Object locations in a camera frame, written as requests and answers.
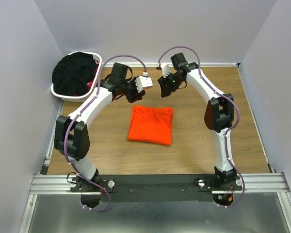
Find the orange t-shirt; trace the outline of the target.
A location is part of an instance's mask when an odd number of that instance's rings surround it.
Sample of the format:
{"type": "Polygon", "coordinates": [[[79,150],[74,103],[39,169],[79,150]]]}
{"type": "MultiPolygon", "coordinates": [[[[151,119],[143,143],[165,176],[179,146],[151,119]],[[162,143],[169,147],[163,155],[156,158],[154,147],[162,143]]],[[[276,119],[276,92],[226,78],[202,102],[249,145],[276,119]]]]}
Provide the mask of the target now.
{"type": "Polygon", "coordinates": [[[174,110],[133,106],[129,126],[129,141],[170,146],[172,143],[174,110]]]}

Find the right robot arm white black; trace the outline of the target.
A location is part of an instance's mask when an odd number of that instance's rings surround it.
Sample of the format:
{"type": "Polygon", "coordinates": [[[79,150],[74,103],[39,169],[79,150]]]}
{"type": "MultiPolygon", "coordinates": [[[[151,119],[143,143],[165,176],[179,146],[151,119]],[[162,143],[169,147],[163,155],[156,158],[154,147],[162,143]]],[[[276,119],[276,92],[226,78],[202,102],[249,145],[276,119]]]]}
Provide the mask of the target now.
{"type": "Polygon", "coordinates": [[[162,76],[158,79],[161,97],[170,96],[182,83],[190,84],[206,102],[204,122],[213,133],[216,149],[213,184],[219,190],[225,190],[237,178],[233,167],[230,128],[234,120],[233,96],[217,88],[200,69],[199,64],[188,63],[183,53],[171,57],[175,73],[167,63],[157,63],[162,76]]]}

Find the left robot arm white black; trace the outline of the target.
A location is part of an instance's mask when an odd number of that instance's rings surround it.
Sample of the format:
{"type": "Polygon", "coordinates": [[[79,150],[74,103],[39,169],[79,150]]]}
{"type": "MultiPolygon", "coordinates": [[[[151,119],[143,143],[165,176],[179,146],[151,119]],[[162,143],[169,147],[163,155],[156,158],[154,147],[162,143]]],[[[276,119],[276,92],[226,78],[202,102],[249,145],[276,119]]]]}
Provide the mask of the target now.
{"type": "Polygon", "coordinates": [[[108,192],[101,185],[98,169],[88,156],[89,127],[98,114],[115,99],[126,96],[128,102],[141,100],[145,89],[153,85],[146,68],[142,75],[130,78],[126,77],[128,70],[129,66],[114,63],[106,78],[102,79],[101,72],[98,72],[97,86],[91,96],[77,110],[68,116],[60,115],[56,120],[54,148],[71,164],[81,186],[88,192],[95,189],[108,192]]]}

